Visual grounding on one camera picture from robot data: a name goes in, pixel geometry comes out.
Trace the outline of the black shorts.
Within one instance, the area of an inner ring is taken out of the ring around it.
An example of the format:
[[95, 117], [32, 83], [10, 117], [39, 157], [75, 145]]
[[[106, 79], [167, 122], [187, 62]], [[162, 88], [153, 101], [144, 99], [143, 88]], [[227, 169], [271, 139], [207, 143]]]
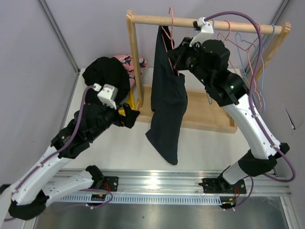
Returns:
[[100, 86], [112, 85], [118, 89], [115, 102], [121, 103], [130, 90], [130, 80], [127, 70], [115, 57], [100, 57], [91, 63], [82, 74], [87, 86], [95, 83]]

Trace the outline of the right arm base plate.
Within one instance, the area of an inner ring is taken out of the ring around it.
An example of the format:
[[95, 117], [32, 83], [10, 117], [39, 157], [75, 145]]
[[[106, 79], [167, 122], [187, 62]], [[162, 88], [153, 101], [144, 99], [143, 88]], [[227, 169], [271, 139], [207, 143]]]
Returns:
[[203, 178], [199, 186], [206, 194], [246, 194], [246, 186], [243, 179], [233, 185], [218, 178]]

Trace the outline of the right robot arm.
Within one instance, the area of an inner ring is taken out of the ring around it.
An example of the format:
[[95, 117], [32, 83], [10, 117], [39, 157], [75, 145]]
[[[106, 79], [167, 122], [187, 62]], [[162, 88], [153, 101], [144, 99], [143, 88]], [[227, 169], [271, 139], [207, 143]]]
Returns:
[[204, 85], [210, 97], [236, 122], [250, 147], [248, 152], [218, 177], [218, 188], [229, 192], [239, 180], [272, 170], [290, 147], [280, 143], [266, 127], [242, 78], [229, 71], [230, 51], [219, 40], [190, 45], [191, 38], [167, 55], [176, 70], [188, 70]]

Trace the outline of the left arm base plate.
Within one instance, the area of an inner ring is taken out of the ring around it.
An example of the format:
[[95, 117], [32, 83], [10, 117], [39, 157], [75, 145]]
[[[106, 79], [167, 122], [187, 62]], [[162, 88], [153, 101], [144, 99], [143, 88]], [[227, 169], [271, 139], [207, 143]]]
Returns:
[[116, 192], [118, 190], [119, 178], [113, 176], [105, 176], [102, 182], [102, 190]]

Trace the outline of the pink patterned shorts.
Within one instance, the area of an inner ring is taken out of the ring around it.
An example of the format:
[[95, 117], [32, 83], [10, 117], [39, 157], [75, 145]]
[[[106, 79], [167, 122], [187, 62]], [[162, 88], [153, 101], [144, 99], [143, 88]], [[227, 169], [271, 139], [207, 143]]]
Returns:
[[[136, 82], [132, 56], [127, 54], [122, 54], [122, 55], [115, 55], [114, 58], [118, 59], [123, 65], [123, 67], [126, 69], [129, 75], [130, 88], [132, 88]], [[143, 71], [148, 67], [148, 62], [141, 56], [139, 57], [138, 62], [140, 66], [140, 74], [143, 74]]]

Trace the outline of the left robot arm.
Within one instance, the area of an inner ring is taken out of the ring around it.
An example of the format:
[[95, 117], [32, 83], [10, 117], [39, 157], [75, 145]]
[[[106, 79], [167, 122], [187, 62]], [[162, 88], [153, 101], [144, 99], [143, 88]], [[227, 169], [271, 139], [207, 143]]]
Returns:
[[12, 190], [8, 213], [12, 218], [29, 220], [40, 215], [50, 204], [73, 192], [107, 190], [104, 175], [97, 166], [88, 166], [65, 181], [50, 179], [88, 149], [111, 125], [132, 128], [140, 112], [124, 103], [124, 115], [105, 105], [82, 104], [74, 118], [51, 141], [43, 156], [20, 180], [1, 191]]

